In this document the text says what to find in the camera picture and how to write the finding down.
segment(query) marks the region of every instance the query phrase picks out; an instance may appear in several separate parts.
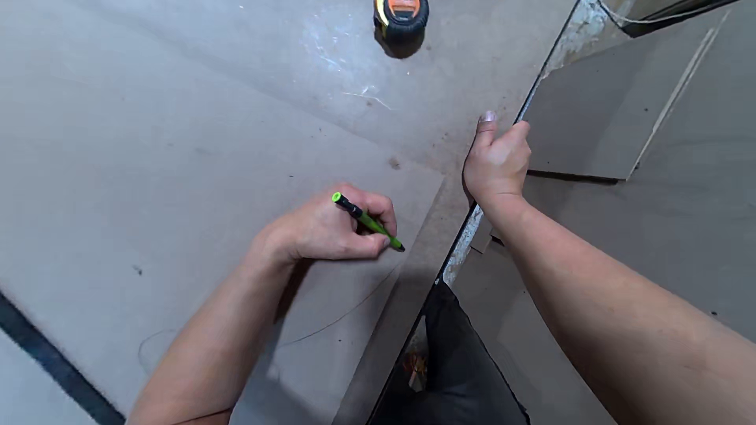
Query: green pencil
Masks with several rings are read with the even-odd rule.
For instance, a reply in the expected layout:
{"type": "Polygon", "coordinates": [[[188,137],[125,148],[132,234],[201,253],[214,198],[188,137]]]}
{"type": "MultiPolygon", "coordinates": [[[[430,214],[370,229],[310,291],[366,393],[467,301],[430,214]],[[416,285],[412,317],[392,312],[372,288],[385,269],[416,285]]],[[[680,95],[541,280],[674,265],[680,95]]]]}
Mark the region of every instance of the green pencil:
{"type": "Polygon", "coordinates": [[[350,216],[354,217],[358,222],[364,224],[370,230],[388,236],[390,245],[400,253],[404,252],[404,245],[399,242],[399,239],[390,235],[383,228],[383,226],[380,225],[379,222],[373,220],[368,214],[365,214],[365,212],[359,206],[356,206],[353,203],[349,202],[349,200],[346,199],[346,197],[342,195],[341,192],[336,192],[335,194],[333,194],[331,200],[335,202],[336,205],[346,209],[350,216]]]}

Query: cardboard sheet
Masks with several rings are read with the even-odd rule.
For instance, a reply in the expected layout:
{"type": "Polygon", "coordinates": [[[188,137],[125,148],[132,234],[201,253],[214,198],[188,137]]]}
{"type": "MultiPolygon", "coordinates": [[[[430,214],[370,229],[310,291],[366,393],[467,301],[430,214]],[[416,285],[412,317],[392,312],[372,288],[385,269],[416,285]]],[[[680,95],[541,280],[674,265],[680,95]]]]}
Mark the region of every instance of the cardboard sheet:
{"type": "MultiPolygon", "coordinates": [[[[121,412],[254,235],[328,185],[389,195],[411,249],[437,172],[75,5],[3,7],[0,288],[121,412]]],[[[245,398],[330,421],[404,258],[317,263],[245,398]]]]}
{"type": "Polygon", "coordinates": [[[632,39],[553,71],[523,119],[530,169],[630,178],[696,64],[723,12],[632,39]]]}

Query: tape measure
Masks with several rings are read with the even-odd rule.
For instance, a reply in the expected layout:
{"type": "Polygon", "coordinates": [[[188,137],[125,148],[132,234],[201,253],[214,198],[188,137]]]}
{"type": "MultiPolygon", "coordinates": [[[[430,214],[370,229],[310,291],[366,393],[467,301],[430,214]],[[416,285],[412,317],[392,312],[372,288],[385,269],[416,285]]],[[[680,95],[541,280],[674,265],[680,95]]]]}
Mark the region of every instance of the tape measure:
{"type": "Polygon", "coordinates": [[[373,0],[376,25],[386,41],[401,41],[419,34],[428,24],[428,0],[373,0]]]}

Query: hand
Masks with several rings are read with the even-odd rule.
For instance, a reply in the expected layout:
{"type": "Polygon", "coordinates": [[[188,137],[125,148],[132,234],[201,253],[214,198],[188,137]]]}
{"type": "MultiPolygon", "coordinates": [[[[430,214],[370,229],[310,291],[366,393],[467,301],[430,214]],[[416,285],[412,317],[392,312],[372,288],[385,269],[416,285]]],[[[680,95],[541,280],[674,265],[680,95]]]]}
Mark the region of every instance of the hand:
{"type": "Polygon", "coordinates": [[[266,250],[275,250],[285,259],[368,259],[378,257],[389,245],[383,234],[356,233],[357,220],[332,200],[341,192],[354,205],[382,222],[396,236],[394,206],[388,197],[361,191],[346,183],[323,192],[307,204],[268,225],[256,238],[266,250]]]}
{"type": "Polygon", "coordinates": [[[530,147],[525,137],[530,125],[520,121],[495,138],[496,119],[496,113],[491,111],[480,117],[475,141],[465,161],[465,184],[478,203],[487,203],[501,194],[522,196],[528,171],[530,147]]]}

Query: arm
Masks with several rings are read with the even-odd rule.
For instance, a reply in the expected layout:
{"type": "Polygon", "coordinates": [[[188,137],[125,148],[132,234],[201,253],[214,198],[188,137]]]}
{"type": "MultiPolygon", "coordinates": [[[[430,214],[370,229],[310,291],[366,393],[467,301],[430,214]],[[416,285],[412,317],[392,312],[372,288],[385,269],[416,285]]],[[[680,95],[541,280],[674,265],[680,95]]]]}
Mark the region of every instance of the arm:
{"type": "Polygon", "coordinates": [[[529,126],[479,123],[465,182],[551,333],[619,423],[753,423],[756,346],[522,197],[529,126]]]}
{"type": "Polygon", "coordinates": [[[296,262],[374,258],[388,246],[384,235],[355,233],[357,222],[331,201],[334,191],[379,216],[396,235],[391,200],[349,185],[316,196],[271,223],[176,337],[142,389],[130,424],[228,423],[296,262]]]}

